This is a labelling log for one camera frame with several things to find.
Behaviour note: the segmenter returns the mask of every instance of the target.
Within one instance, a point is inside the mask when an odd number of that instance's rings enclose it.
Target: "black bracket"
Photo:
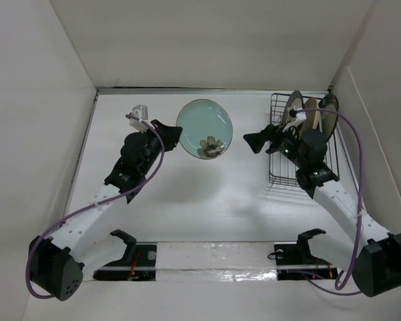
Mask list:
[[[37,238],[30,243],[30,250]],[[60,249],[50,239],[43,239],[31,262],[30,280],[59,301],[65,301],[79,288],[83,267],[83,263],[74,261],[70,248]]]

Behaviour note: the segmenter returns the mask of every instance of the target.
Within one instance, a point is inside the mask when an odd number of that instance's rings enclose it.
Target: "mounting hole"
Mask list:
[[[155,251],[149,251],[149,252],[147,253],[147,258],[148,258],[150,261],[153,261],[154,259],[156,259],[156,252],[155,252]]]
[[[282,250],[282,249],[277,249],[277,250],[275,251],[275,257],[276,257],[277,259],[283,259],[283,250]]]

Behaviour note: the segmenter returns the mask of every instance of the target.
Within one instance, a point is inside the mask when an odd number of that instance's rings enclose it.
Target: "screw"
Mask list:
[[[149,251],[149,252],[147,253],[147,258],[148,258],[150,261],[153,261],[154,259],[156,259],[156,252],[155,252],[155,251]]]

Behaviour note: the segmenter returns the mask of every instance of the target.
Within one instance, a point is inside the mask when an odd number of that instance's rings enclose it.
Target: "flower decoration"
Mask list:
[[[220,156],[225,151],[225,146],[221,140],[215,140],[215,137],[208,136],[207,140],[200,141],[198,155],[202,159],[212,159]]]

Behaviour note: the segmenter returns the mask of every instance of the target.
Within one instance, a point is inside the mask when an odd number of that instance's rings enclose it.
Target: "white wall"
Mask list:
[[[368,209],[401,232],[401,0],[375,1],[369,16],[334,93],[364,139]],[[357,160],[351,135],[347,143]]]
[[[60,214],[95,90],[46,0],[0,0],[0,321],[21,320],[29,242]]]
[[[51,0],[96,86],[326,90],[372,0]]]

